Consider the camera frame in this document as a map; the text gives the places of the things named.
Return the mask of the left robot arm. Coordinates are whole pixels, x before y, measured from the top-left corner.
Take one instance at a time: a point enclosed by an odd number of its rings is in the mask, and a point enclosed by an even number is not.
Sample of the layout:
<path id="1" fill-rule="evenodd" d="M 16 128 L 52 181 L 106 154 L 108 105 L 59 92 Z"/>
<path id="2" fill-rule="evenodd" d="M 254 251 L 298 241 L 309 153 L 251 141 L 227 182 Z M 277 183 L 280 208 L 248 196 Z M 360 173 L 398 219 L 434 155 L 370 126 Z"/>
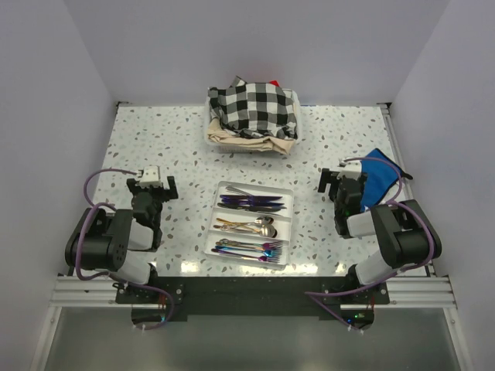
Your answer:
<path id="1" fill-rule="evenodd" d="M 137 253 L 159 248 L 163 205 L 179 198 L 175 178 L 166 181 L 164 185 L 156 167 L 143 169 L 126 180 L 129 209 L 109 213 L 105 210 L 109 204 L 98 203 L 84 211 L 64 252 L 80 280 L 107 275 L 137 285 L 149 283 L 154 267 Z"/>

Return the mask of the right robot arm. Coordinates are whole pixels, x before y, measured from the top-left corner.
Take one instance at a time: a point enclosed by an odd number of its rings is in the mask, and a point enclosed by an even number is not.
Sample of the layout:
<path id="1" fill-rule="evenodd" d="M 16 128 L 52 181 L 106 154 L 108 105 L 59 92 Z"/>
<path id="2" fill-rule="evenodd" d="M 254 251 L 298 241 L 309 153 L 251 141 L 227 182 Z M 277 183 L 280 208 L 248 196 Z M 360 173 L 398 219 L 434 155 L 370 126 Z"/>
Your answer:
<path id="1" fill-rule="evenodd" d="M 322 170 L 319 192 L 327 192 L 334 206 L 336 232 L 344 239 L 375 236 L 378 251 L 347 271 L 337 291 L 320 297 L 358 294 L 382 284 L 401 271 L 423 267 L 442 253 L 442 242 L 418 202 L 372 206 L 363 211 L 361 201 L 367 174 L 358 170 Z"/>

